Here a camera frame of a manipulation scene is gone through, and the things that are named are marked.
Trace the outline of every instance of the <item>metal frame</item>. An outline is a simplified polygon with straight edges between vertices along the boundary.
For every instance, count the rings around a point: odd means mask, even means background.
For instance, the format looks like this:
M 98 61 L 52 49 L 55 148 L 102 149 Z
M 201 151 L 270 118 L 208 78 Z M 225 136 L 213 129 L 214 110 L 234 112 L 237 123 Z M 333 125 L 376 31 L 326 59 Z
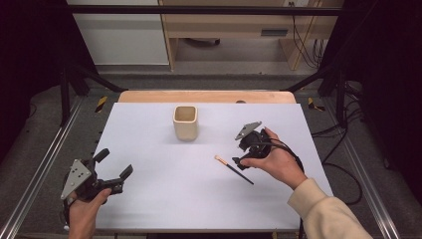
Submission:
M 343 8 L 296 8 L 296 7 L 199 7 L 199 6 L 108 6 L 108 5 L 61 5 L 61 6 L 44 6 L 47 10 L 50 11 L 66 11 L 69 13 L 76 13 L 76 14 L 215 14 L 215 15 L 295 15 L 295 16 L 349 16 L 354 15 L 357 13 L 362 13 L 363 11 L 366 12 L 365 17 L 359 22 L 351 34 L 351 36 L 347 39 L 347 41 L 343 44 L 342 48 L 340 49 L 339 53 L 333 59 L 333 63 L 326 66 L 323 69 L 318 70 L 312 76 L 304 79 L 300 83 L 284 90 L 295 92 L 300 88 L 312 83 L 313 81 L 320 79 L 328 74 L 332 74 L 332 72 L 337 72 L 341 68 L 341 64 L 344 60 L 346 60 L 347 51 L 350 47 L 350 44 L 353 38 L 358 33 L 359 27 L 364 23 L 366 17 L 370 13 L 370 11 L 375 6 L 377 0 L 374 1 L 373 5 L 370 7 L 369 11 L 365 9 L 343 9 Z M 106 80 L 102 79 L 97 74 L 91 73 L 85 70 L 82 66 L 64 66 L 69 67 L 66 69 L 74 70 L 76 72 L 80 72 L 85 76 L 93 78 L 95 81 L 101 83 L 102 85 L 108 87 L 113 91 L 124 91 L 119 87 L 110 84 Z M 68 110 L 68 105 L 66 105 L 69 101 L 69 96 L 66 95 L 68 91 L 67 86 L 68 80 L 66 79 L 66 73 L 63 71 L 61 84 L 62 84 L 62 94 L 63 94 L 63 105 L 64 111 Z M 332 91 L 333 86 L 335 86 L 335 80 L 330 79 L 329 83 L 323 84 L 322 87 L 325 89 L 319 89 L 319 92 L 322 95 L 326 95 L 328 92 Z M 56 138 L 54 139 L 53 143 L 51 144 L 49 150 L 47 151 L 43 161 L 41 162 L 37 172 L 35 173 L 33 179 L 31 180 L 30 184 L 28 185 L 26 191 L 24 192 L 21 200 L 19 201 L 18 205 L 16 206 L 14 212 L 10 216 L 7 223 L 2 227 L 0 232 L 0 238 L 14 238 L 19 230 L 20 225 L 22 224 L 26 214 L 28 213 L 38 191 L 41 188 L 41 185 L 49 172 L 49 169 L 52 163 L 57 156 L 58 151 L 60 150 L 64 139 L 67 136 L 70 128 L 73 125 L 73 122 L 78 114 L 79 108 L 82 104 L 83 98 L 79 98 L 77 102 L 74 104 L 73 113 L 67 117 L 64 114 L 64 119 L 62 121 L 62 127 L 60 128 Z M 363 165 L 360 162 L 350 140 L 346 138 L 346 150 L 350 155 L 350 162 L 353 167 L 353 170 L 357 174 L 358 178 L 362 181 L 363 190 L 365 193 L 365 197 L 368 200 L 368 204 L 372 209 L 372 212 L 377 220 L 379 228 L 385 238 L 399 238 L 399 234 L 394 226 L 394 223 L 391 221 L 391 218 L 380 199 L 376 188 L 372 184 L 369 176 L 367 175 Z
M 334 103 L 327 100 L 326 98 L 322 98 L 322 101 L 326 106 L 332 120 L 336 121 Z M 382 202 L 382 199 L 379 196 L 375 185 L 370 179 L 369 174 L 363 166 L 360 157 L 358 156 L 356 150 L 353 147 L 353 144 L 347 135 L 344 138 L 344 147 L 345 153 L 348 155 L 351 168 L 353 169 L 357 179 L 361 182 L 365 199 L 372 211 L 373 216 L 375 217 L 382 235 L 384 238 L 400 238 L 400 235 L 390 217 L 390 214 L 387 211 L 387 208 Z
M 71 130 L 75 119 L 78 115 L 78 112 L 81 108 L 81 105 L 84 101 L 83 97 L 77 97 L 74 105 L 72 107 L 72 113 L 69 117 L 67 123 L 59 128 L 52 144 L 44 155 L 43 160 L 40 163 L 37 171 L 31 179 L 31 182 L 28 184 L 24 194 L 19 200 L 18 204 L 15 207 L 15 210 L 10 215 L 6 224 L 3 225 L 0 231 L 0 238 L 14 238 L 18 233 L 20 226 L 22 225 L 25 216 L 27 215 L 29 209 L 32 206 L 38 192 L 41 189 L 41 186 L 47 177 L 47 174 L 53 165 L 53 162 L 56 159 L 57 154 L 59 153 L 60 148 L 62 147 L 69 131 Z

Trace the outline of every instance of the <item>sleeve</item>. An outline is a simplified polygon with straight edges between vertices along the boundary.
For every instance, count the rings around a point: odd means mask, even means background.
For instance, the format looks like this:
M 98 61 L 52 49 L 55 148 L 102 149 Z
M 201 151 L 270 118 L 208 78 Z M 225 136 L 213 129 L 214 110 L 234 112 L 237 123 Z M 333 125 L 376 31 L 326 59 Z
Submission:
M 308 238 L 371 238 L 350 209 L 327 196 L 314 179 L 299 185 L 288 203 L 304 220 Z

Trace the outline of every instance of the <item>right hand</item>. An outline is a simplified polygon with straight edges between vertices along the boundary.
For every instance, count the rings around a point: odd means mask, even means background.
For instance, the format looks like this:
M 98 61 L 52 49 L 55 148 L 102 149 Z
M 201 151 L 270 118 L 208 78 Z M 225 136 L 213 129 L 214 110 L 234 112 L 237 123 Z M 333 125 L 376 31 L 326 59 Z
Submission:
M 265 132 L 270 138 L 279 137 L 269 128 L 265 127 Z M 282 181 L 292 190 L 295 190 L 307 177 L 299 168 L 295 158 L 285 150 L 273 146 L 271 152 L 265 158 L 244 158 L 240 161 L 245 166 L 258 167 L 270 173 L 277 180 Z

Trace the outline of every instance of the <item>ceramic cup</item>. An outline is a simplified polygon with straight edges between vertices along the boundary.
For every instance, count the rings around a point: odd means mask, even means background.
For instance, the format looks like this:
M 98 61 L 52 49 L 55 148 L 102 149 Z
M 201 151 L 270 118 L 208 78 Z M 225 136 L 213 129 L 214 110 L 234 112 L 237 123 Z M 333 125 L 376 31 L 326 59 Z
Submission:
M 177 138 L 183 141 L 194 140 L 198 136 L 198 110 L 192 106 L 178 106 L 173 115 Z

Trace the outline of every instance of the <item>white tabletop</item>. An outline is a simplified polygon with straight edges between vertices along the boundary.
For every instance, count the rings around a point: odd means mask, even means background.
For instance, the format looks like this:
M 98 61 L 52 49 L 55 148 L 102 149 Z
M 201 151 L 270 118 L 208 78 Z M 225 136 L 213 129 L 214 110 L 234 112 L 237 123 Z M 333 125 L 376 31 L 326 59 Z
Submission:
M 172 122 L 176 106 L 198 109 L 199 134 L 177 139 Z M 266 172 L 242 173 L 252 185 L 214 159 L 232 166 L 235 136 L 245 123 L 261 121 L 302 160 L 308 177 L 332 195 L 302 108 L 297 104 L 139 104 L 116 103 L 98 153 L 110 155 L 96 171 L 113 179 L 129 165 L 133 174 L 123 193 L 108 199 L 99 213 L 100 230 L 128 232 L 246 232 L 297 230 L 300 218 L 287 204 L 292 190 Z

